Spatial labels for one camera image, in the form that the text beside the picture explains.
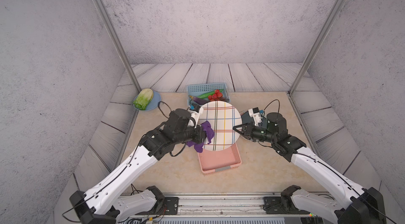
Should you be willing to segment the purple microfiber cloth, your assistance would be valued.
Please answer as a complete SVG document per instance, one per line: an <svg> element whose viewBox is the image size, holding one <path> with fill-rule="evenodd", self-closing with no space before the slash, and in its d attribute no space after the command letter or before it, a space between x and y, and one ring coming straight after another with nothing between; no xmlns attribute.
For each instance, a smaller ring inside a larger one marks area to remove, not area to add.
<svg viewBox="0 0 405 224"><path fill-rule="evenodd" d="M212 139L215 136L215 132L212 129L212 126L211 126L209 121L203 122L200 125L200 127L201 127L201 129L203 131L201 142L198 143L198 144L193 142L193 141L189 141L189 142L186 143L186 146L193 147L196 150L196 152L198 152L198 153L202 153L204 151L204 146L206 144L208 144L208 145L211 144Z"/></svg>

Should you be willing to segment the white plaid striped round plate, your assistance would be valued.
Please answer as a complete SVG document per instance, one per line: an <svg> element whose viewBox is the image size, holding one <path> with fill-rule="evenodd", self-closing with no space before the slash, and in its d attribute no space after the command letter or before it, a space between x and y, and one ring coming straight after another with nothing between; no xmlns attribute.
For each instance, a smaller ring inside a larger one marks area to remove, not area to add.
<svg viewBox="0 0 405 224"><path fill-rule="evenodd" d="M222 151L230 148L239 138L234 126L242 124L239 111L230 103L213 101L202 106L199 124L208 121L214 131L211 143L206 138L203 149L207 151Z"/></svg>

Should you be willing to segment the colourful squiggle round plate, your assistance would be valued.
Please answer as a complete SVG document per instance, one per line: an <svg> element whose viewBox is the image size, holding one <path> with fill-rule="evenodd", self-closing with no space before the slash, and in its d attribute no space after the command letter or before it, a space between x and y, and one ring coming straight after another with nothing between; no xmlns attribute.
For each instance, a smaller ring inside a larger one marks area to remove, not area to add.
<svg viewBox="0 0 405 224"><path fill-rule="evenodd" d="M245 140L250 140L247 136L245 136L243 133L241 133L241 132L237 132L239 135L240 135L240 137L242 137L243 139L245 139Z"/></svg>

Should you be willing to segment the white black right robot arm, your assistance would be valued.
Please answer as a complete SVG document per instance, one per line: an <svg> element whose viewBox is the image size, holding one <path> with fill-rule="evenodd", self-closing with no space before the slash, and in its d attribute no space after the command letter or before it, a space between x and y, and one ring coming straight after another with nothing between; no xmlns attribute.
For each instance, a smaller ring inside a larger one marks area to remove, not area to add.
<svg viewBox="0 0 405 224"><path fill-rule="evenodd" d="M298 210L315 214L334 224L385 224L383 195L350 180L318 157L299 138L289 134L286 119L278 112L263 116L260 112L244 113L248 119L233 130L252 142L267 142L288 162L304 170L331 194L325 198L290 186L281 193L286 211Z"/></svg>

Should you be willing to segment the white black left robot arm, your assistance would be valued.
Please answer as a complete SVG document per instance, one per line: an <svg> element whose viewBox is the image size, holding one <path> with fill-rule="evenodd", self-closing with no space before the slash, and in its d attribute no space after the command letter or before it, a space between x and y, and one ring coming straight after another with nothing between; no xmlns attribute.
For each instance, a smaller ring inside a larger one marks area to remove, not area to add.
<svg viewBox="0 0 405 224"><path fill-rule="evenodd" d="M151 186L143 192L122 193L146 170L178 144L205 142L206 132L198 125L203 108L176 109L158 127L140 139L137 148L114 171L87 191L76 191L70 197L72 210L80 224L117 224L138 213L158 211L164 195Z"/></svg>

